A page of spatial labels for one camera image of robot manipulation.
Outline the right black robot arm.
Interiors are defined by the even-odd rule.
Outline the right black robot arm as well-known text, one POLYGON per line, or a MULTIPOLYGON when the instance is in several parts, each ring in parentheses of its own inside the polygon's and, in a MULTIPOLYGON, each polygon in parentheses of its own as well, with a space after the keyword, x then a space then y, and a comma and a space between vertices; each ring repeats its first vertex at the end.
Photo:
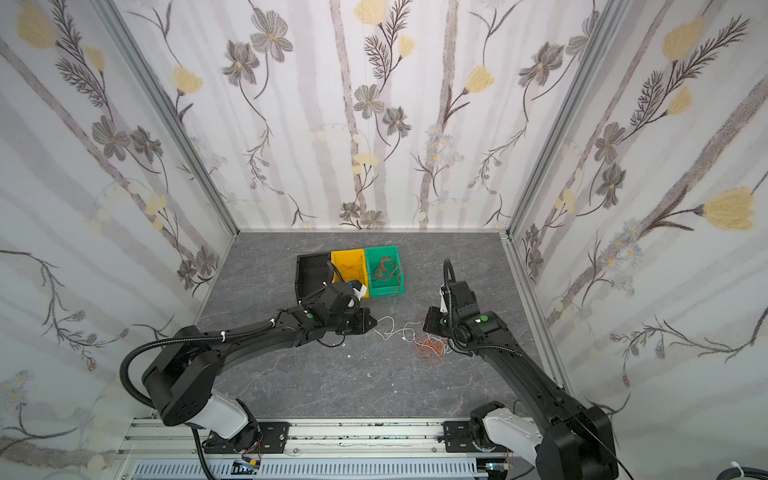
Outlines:
POLYGON ((524 420, 499 402, 474 410, 470 425, 478 448, 503 447, 531 464, 542 479, 616 479, 625 471, 608 415, 567 393, 496 313, 481 311, 476 294, 456 279, 449 260, 443 263, 440 295, 441 304, 427 312, 424 331, 445 338, 455 352, 491 365, 530 415, 524 420))

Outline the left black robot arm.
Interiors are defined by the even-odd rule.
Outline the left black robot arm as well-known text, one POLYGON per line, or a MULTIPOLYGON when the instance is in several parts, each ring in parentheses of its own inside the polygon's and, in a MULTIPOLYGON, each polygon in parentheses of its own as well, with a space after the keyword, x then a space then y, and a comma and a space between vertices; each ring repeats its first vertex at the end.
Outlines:
POLYGON ((267 321, 207 332, 185 327, 172 337, 133 349, 122 360, 119 379, 125 391, 153 408, 165 425, 191 429, 206 478, 213 473, 204 457, 201 430, 209 430, 232 453, 249 451, 263 438, 242 401, 215 392, 220 374, 266 353, 321 343, 328 333, 347 338, 376 325, 369 308, 361 304, 367 285, 345 279, 335 265, 329 269, 330 282, 267 321))

